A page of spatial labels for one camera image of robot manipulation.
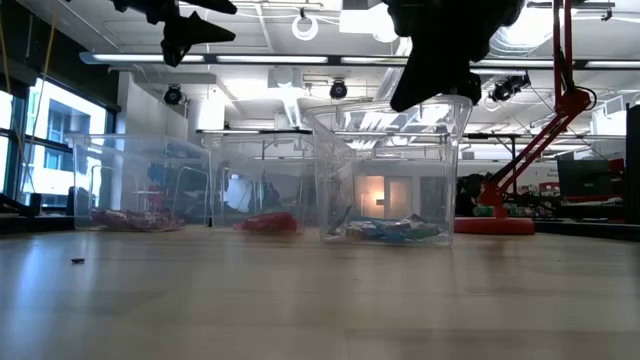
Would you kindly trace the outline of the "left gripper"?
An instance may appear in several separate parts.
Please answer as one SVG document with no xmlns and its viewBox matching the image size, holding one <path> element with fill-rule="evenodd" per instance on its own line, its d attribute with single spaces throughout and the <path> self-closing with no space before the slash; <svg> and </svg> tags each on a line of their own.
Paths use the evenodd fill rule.
<svg viewBox="0 0 640 360">
<path fill-rule="evenodd" d="M 189 17 L 180 16 L 177 0 L 111 1 L 117 11 L 137 11 L 144 14 L 152 25 L 165 22 L 160 46 L 164 63 L 171 67 L 177 67 L 193 45 L 230 42 L 236 37 L 230 30 L 201 19 L 196 12 Z M 237 13 L 237 7 L 230 0 L 180 0 L 180 5 L 229 15 Z"/>
</svg>

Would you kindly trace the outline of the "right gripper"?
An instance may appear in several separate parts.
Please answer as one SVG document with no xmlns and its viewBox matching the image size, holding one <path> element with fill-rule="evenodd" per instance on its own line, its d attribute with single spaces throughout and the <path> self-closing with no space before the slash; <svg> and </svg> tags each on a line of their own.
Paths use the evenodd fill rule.
<svg viewBox="0 0 640 360">
<path fill-rule="evenodd" d="M 482 97 L 480 76 L 470 71 L 489 53 L 491 37 L 513 25 L 524 0 L 383 0 L 394 31 L 412 50 L 390 100 L 403 112 L 438 94 Z"/>
</svg>

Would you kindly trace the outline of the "purple candy packet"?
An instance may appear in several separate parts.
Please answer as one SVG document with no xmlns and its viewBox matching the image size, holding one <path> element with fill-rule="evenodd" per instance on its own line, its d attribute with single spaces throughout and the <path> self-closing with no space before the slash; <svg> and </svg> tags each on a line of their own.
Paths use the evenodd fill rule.
<svg viewBox="0 0 640 360">
<path fill-rule="evenodd" d="M 125 222 L 130 229 L 142 232 L 174 231 L 185 226 L 185 220 L 169 210 L 146 212 L 127 210 Z"/>
<path fill-rule="evenodd" d="M 131 230 L 127 214 L 119 210 L 92 208 L 90 218 L 94 223 L 111 231 Z"/>
</svg>

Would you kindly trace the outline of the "red jointed arm stand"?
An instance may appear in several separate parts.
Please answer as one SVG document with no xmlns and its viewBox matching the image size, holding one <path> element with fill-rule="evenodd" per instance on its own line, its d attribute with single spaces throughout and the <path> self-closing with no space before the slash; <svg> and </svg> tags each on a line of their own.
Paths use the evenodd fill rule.
<svg viewBox="0 0 640 360">
<path fill-rule="evenodd" d="M 533 235 L 530 218 L 513 218 L 503 205 L 504 193 L 567 126 L 595 101 L 591 91 L 573 79 L 571 0 L 552 0 L 554 118 L 505 167 L 483 184 L 478 202 L 491 206 L 491 217 L 460 217 L 454 231 L 473 235 Z"/>
</svg>

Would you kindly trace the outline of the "red candy packet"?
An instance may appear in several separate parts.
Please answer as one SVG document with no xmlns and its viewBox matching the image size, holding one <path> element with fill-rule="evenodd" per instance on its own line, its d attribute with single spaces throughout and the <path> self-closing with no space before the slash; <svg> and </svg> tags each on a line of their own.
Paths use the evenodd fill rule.
<svg viewBox="0 0 640 360">
<path fill-rule="evenodd" d="M 234 224 L 233 228 L 253 233 L 292 234 L 297 232 L 298 221 L 289 212 L 273 212 L 249 217 Z"/>
</svg>

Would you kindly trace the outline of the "ceiling light strip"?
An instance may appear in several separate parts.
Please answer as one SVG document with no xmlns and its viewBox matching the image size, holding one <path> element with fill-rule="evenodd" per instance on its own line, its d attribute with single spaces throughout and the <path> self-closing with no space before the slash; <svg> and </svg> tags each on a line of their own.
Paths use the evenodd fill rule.
<svg viewBox="0 0 640 360">
<path fill-rule="evenodd" d="M 90 65 L 113 64 L 162 64 L 162 54 L 143 53 L 93 53 L 81 52 L 80 59 Z M 405 56 L 343 56 L 343 55 L 275 55 L 275 54 L 195 54 L 186 55 L 186 65 L 306 65 L 306 66 L 354 66 L 354 67 L 403 67 Z M 489 58 L 471 63 L 478 69 L 551 70 L 553 61 L 541 58 Z M 631 71 L 640 70 L 640 60 L 588 60 L 574 61 L 575 70 Z"/>
</svg>

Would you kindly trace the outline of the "clear plastic bin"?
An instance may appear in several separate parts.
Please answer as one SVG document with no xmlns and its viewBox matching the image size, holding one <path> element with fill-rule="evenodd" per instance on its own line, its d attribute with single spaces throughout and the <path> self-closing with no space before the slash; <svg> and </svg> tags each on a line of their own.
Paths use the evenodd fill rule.
<svg viewBox="0 0 640 360">
<path fill-rule="evenodd" d="M 149 134 L 77 134 L 68 142 L 73 150 L 77 230 L 111 231 L 91 220 L 92 208 L 169 210 L 185 220 L 184 227 L 210 224 L 206 149 L 183 139 Z"/>
<path fill-rule="evenodd" d="M 298 235 L 318 225 L 314 138 L 309 130 L 227 131 L 208 134 L 211 225 L 235 230 L 249 217 L 289 212 Z"/>
<path fill-rule="evenodd" d="M 458 148 L 472 112 L 469 99 L 436 96 L 403 112 L 385 102 L 322 106 L 304 116 L 314 136 L 319 235 L 352 240 L 351 221 L 398 221 L 413 214 L 441 234 L 396 246 L 453 241 Z"/>
</svg>

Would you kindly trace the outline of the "dark computer monitor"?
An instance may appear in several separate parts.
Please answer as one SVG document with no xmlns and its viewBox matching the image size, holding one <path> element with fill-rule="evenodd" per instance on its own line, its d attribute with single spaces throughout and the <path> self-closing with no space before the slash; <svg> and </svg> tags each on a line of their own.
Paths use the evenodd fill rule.
<svg viewBox="0 0 640 360">
<path fill-rule="evenodd" d="M 566 198 L 613 194 L 607 160 L 558 160 L 560 193 Z"/>
</svg>

